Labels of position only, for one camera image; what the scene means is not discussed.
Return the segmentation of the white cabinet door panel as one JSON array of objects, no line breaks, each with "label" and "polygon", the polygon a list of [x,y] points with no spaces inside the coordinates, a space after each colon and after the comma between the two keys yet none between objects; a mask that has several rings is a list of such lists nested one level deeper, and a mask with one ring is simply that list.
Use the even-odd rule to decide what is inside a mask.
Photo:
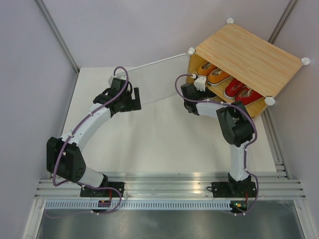
[{"label": "white cabinet door panel", "polygon": [[139,88],[141,104],[149,104],[176,94],[175,80],[186,74],[189,55],[186,53],[127,69],[129,81]]}]

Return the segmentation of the black sneaker white laces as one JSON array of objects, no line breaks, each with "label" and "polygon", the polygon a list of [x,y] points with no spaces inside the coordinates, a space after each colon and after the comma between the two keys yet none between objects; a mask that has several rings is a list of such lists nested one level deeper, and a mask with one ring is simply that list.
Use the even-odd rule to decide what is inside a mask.
[{"label": "black sneaker white laces", "polygon": [[217,97],[217,95],[215,93],[213,93],[213,92],[208,92],[206,94],[206,98],[208,98],[208,99],[214,99],[216,97]]}]

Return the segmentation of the orange sneaker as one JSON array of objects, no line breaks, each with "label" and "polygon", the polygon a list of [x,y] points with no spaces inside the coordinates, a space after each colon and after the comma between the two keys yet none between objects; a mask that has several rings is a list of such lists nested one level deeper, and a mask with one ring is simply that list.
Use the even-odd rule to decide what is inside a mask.
[{"label": "orange sneaker", "polygon": [[196,73],[199,76],[208,76],[216,68],[215,65],[206,61],[197,68]]},{"label": "orange sneaker", "polygon": [[209,75],[207,76],[207,83],[210,86],[217,86],[228,77],[230,77],[230,75],[227,72],[217,68],[209,73]]}]

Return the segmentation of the red sneaker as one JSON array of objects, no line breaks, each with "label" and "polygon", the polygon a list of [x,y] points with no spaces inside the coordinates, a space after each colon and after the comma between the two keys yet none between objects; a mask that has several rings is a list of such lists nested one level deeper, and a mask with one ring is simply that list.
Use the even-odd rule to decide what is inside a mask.
[{"label": "red sneaker", "polygon": [[240,91],[246,87],[245,84],[233,78],[229,85],[224,90],[224,96],[228,99],[234,99],[240,93]]},{"label": "red sneaker", "polygon": [[235,101],[240,101],[243,105],[248,106],[263,98],[261,94],[254,91],[253,89],[244,87],[239,94],[235,97]]}]

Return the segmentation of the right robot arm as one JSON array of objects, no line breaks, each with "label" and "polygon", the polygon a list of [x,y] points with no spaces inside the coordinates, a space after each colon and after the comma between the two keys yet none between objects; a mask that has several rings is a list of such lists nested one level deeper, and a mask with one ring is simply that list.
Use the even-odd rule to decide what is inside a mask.
[{"label": "right robot arm", "polygon": [[230,145],[230,170],[227,181],[212,182],[207,188],[214,198],[253,198],[257,195],[256,184],[247,172],[247,152],[245,146],[253,141],[256,127],[251,124],[247,110],[242,102],[223,105],[209,100],[213,94],[208,90],[203,92],[195,85],[182,85],[181,93],[184,107],[189,113],[197,116],[208,116],[218,119],[222,135]]}]

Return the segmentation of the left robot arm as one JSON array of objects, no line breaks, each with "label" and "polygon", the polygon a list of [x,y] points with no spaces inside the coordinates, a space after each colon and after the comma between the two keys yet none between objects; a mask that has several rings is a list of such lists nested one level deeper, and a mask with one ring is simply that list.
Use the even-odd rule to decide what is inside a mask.
[{"label": "left robot arm", "polygon": [[67,181],[88,185],[97,197],[108,194],[107,176],[89,168],[82,151],[96,131],[117,113],[141,110],[140,92],[129,81],[114,78],[95,97],[88,114],[68,133],[46,144],[46,169]]}]

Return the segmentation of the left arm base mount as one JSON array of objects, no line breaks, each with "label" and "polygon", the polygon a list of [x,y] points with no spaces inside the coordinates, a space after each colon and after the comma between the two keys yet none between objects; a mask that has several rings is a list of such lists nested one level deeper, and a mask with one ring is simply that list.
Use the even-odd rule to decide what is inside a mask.
[{"label": "left arm base mount", "polygon": [[112,189],[91,189],[88,187],[84,187],[84,189],[80,192],[80,197],[82,198],[119,198],[123,196],[125,190],[124,182],[108,182],[101,187],[108,187]]}]

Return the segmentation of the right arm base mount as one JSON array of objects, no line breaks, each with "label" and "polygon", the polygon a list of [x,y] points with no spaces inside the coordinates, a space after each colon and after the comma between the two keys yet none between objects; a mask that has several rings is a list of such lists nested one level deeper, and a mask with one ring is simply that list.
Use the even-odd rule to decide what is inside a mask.
[{"label": "right arm base mount", "polygon": [[257,187],[254,182],[212,182],[206,187],[214,198],[255,198]]}]

